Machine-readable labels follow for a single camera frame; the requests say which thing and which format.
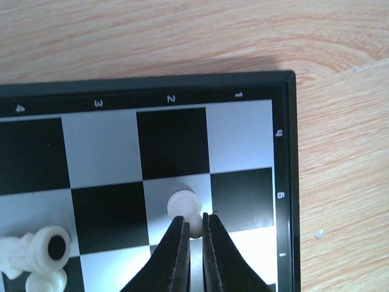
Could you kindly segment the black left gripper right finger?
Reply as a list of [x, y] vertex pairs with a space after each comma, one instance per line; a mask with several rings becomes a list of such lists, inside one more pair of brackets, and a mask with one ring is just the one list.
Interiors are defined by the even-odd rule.
[[270, 291], [247, 264], [216, 214], [203, 213], [202, 262], [205, 291]]

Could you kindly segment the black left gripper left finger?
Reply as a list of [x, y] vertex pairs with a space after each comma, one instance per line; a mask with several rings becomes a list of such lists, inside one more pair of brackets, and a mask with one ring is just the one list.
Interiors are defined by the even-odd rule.
[[128, 292], [190, 290], [190, 226], [176, 216], [144, 267], [122, 289]]

